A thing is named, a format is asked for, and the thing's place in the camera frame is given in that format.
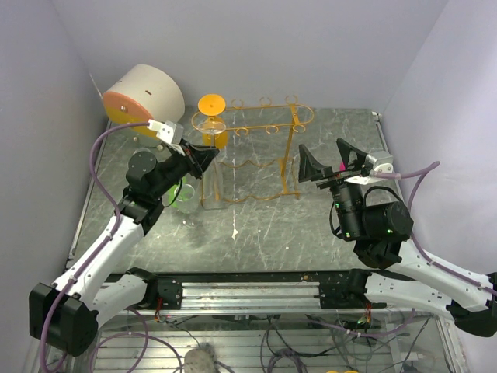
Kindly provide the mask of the clear tall wine glass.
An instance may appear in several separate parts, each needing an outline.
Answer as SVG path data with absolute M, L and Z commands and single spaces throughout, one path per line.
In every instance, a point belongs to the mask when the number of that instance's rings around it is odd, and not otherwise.
M 204 173 L 201 204 L 206 210 L 220 210 L 224 203 L 224 178 L 221 164 L 215 159 Z

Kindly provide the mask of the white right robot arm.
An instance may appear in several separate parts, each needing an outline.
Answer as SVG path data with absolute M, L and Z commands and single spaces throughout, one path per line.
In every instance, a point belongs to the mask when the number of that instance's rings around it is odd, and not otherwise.
M 439 163 L 411 173 L 397 173 L 386 151 L 361 151 L 342 138 L 336 141 L 343 167 L 321 164 L 300 145 L 299 182 L 312 181 L 330 190 L 332 234 L 353 242 L 353 252 L 366 270 L 349 272 L 342 289 L 351 307 L 385 303 L 428 311 L 454 322 L 473 336 L 496 334 L 496 275 L 479 274 L 450 263 L 420 247 L 413 235 L 412 202 L 369 205 L 367 197 L 383 190 L 383 180 L 416 178 L 422 182 Z

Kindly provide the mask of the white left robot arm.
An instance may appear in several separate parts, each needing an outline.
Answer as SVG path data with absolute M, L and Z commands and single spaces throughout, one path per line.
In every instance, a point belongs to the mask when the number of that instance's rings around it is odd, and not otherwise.
M 148 151 L 128 162 L 127 187 L 101 235 L 53 284 L 37 284 L 29 295 L 30 335 L 78 357 L 88 350 L 107 321 L 137 305 L 149 309 L 158 300 L 157 277 L 139 268 L 104 286 L 121 257 L 136 246 L 164 210 L 162 197 L 184 176 L 201 178 L 219 151 L 182 140 L 164 161 Z

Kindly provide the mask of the yellow plastic wine glass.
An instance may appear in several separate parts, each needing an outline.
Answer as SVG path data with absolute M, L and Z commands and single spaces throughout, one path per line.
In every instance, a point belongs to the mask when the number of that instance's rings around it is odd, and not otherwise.
M 224 98 L 218 94 L 207 94 L 199 100 L 197 107 L 199 112 L 206 117 L 205 121 L 197 127 L 202 133 L 203 143 L 218 149 L 225 148 L 228 144 L 228 133 L 226 124 L 220 117 L 226 109 Z

